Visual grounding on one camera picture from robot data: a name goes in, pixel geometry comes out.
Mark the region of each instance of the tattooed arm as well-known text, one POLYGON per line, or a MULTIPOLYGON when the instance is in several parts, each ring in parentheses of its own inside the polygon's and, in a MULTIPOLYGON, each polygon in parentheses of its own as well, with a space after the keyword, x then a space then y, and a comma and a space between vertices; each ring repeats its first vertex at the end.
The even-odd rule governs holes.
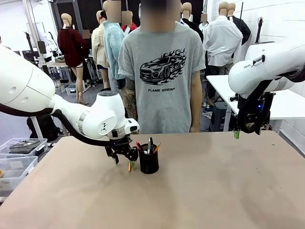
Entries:
POLYGON ((192 125, 190 133, 200 132, 200 115, 202 102, 202 85, 200 80, 200 71, 193 73, 191 78, 191 112, 192 125))
POLYGON ((137 115, 137 102, 135 99, 135 83, 134 80, 126 77, 126 92, 124 95, 124 103, 126 106, 127 114, 129 118, 138 120, 137 115))

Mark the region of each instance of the red garment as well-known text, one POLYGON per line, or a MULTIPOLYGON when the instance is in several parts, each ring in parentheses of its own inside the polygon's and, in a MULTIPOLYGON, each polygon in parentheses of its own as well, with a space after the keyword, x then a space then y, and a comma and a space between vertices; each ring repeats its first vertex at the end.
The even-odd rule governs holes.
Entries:
MULTIPOLYGON (((127 25, 122 25, 122 30, 123 30, 123 31, 125 31, 126 28, 127 28, 127 25)), ((134 23, 132 23, 132 25, 131 25, 131 27, 130 27, 130 32, 131 32, 131 31, 134 31, 136 28, 137 28, 137 26, 136 26, 134 23)))
POLYGON ((76 67, 89 56, 89 44, 74 29, 67 28, 58 32, 58 47, 65 56, 69 67, 76 67))

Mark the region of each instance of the black jacket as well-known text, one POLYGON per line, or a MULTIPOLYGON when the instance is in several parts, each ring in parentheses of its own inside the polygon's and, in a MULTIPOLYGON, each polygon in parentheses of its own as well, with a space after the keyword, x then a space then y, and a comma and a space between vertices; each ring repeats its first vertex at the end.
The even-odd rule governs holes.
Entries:
POLYGON ((182 18, 182 20, 184 21, 185 24, 187 24, 192 30, 196 31, 201 39, 201 42, 203 43, 203 33, 201 32, 199 25, 197 25, 194 22, 191 22, 189 20, 187 20, 186 18, 182 18))
POLYGON ((251 35, 251 31, 250 31, 249 27, 243 21, 243 19, 239 19, 235 16, 230 16, 230 17, 233 17, 234 24, 238 27, 240 32, 242 32, 242 34, 243 34, 242 45, 245 44, 247 42, 247 40, 249 40, 250 35, 251 35))

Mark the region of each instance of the white robotic arm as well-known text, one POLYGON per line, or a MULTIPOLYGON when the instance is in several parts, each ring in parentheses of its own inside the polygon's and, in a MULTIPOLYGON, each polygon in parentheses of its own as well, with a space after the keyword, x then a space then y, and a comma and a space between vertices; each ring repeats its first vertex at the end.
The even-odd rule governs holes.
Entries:
POLYGON ((246 60, 235 64, 229 73, 229 85, 236 92, 239 113, 232 129, 260 133, 269 123, 275 93, 305 81, 305 43, 286 40, 249 47, 246 60))
POLYGON ((55 94, 49 76, 1 45, 0 87, 0 111, 16 116, 51 114, 72 135, 88 144, 107 147, 113 147, 118 141, 128 144, 127 136, 139 129, 134 119, 125 118, 124 105, 117 93, 98 93, 92 107, 69 103, 55 94), (109 142, 94 140, 105 135, 109 142))

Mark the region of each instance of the backpack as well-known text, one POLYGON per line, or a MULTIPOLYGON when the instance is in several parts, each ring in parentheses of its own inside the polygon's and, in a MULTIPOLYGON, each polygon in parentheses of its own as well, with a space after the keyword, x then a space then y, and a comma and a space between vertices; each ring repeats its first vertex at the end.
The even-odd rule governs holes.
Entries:
MULTIPOLYGON (((63 134, 61 129, 54 124, 53 119, 49 114, 37 116, 37 121, 43 138, 47 138, 48 142, 56 140, 58 138, 58 134, 63 134)), ((32 131, 30 138, 38 138, 31 118, 27 119, 27 125, 32 131)))

